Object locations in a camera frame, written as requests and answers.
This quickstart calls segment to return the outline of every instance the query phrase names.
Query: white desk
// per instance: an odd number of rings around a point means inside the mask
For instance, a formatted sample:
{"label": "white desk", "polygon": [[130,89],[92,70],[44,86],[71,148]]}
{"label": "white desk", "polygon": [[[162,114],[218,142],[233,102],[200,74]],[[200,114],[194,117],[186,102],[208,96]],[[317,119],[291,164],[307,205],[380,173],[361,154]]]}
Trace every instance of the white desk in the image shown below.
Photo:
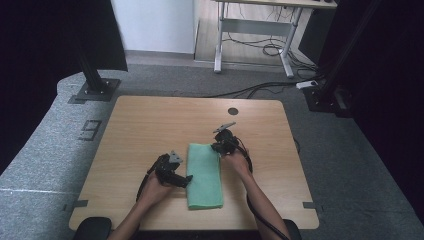
{"label": "white desk", "polygon": [[[221,72],[222,62],[222,33],[248,33],[258,35],[272,35],[287,37],[284,49],[280,50],[281,61],[283,62],[284,69],[288,78],[293,78],[293,71],[291,69],[287,53],[293,41],[294,33],[296,32],[299,23],[300,14],[303,8],[322,8],[334,9],[337,4],[332,0],[331,3],[326,3],[324,0],[215,0],[220,4],[219,16],[219,33],[218,44],[215,49],[215,73]],[[228,3],[244,3],[244,4],[257,4],[257,5],[272,5],[272,6],[288,6],[295,7],[295,15],[291,23],[279,22],[265,22],[265,21],[252,21],[242,19],[231,19],[224,17],[225,4]]]}

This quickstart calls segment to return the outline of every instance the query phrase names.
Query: tripod base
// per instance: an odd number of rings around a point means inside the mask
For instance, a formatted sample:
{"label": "tripod base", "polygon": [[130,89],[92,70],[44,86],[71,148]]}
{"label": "tripod base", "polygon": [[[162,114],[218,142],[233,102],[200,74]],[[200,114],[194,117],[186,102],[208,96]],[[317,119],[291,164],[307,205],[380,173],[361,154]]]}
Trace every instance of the tripod base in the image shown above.
{"label": "tripod base", "polygon": [[118,88],[121,80],[102,78],[102,87],[100,90],[91,90],[87,82],[84,83],[77,95],[69,99],[71,104],[84,104],[86,101],[103,101],[109,102],[112,99],[115,90]]}
{"label": "tripod base", "polygon": [[321,101],[321,90],[318,88],[304,88],[306,103],[311,112],[335,113],[337,117],[351,118],[350,102],[351,97],[348,91],[343,88],[337,88],[334,91],[331,102]]}

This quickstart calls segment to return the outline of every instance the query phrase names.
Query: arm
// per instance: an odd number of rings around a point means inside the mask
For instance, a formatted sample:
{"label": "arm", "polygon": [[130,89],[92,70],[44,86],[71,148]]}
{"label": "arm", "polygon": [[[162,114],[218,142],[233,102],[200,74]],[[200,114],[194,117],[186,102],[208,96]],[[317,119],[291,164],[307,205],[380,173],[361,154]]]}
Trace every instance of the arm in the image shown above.
{"label": "arm", "polygon": [[[249,171],[249,167],[243,154],[236,150],[231,155],[222,157],[223,161],[229,164],[238,174],[244,187],[246,188],[247,195],[249,196],[252,206],[264,219],[271,223],[274,227],[280,230],[288,238],[289,232],[280,214],[272,205],[271,201],[267,198],[264,192],[260,189],[252,173]],[[262,222],[256,219],[256,225],[258,226],[259,233],[262,239],[280,239],[272,230],[265,226]]]}
{"label": "arm", "polygon": [[168,195],[173,187],[162,186],[156,174],[150,174],[148,182],[141,193],[139,200],[134,204],[121,224],[112,232],[108,240],[129,239],[139,228],[141,219],[147,211]]}

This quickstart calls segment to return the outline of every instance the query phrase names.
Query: white wall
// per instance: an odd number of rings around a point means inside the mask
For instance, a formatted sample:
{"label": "white wall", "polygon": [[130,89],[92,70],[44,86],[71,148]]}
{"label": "white wall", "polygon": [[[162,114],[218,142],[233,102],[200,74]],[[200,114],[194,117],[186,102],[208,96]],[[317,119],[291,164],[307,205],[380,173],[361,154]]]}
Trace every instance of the white wall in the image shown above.
{"label": "white wall", "polygon": [[196,0],[111,0],[125,50],[194,53]]}

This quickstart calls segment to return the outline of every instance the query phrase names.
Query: black clamp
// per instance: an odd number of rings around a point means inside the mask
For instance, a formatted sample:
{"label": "black clamp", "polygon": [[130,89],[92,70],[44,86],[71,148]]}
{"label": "black clamp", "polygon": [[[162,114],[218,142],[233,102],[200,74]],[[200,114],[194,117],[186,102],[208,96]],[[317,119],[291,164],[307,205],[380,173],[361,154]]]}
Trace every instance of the black clamp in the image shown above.
{"label": "black clamp", "polygon": [[193,175],[182,177],[175,173],[175,170],[180,166],[180,163],[182,162],[183,160],[174,151],[171,151],[171,154],[166,153],[159,156],[159,158],[144,176],[144,179],[141,182],[140,188],[137,192],[136,201],[138,201],[138,198],[140,197],[141,192],[143,191],[143,188],[147,183],[147,179],[153,171],[155,171],[156,176],[158,177],[159,182],[162,185],[167,183],[177,187],[186,188],[187,185],[190,183],[191,179],[193,178]]}

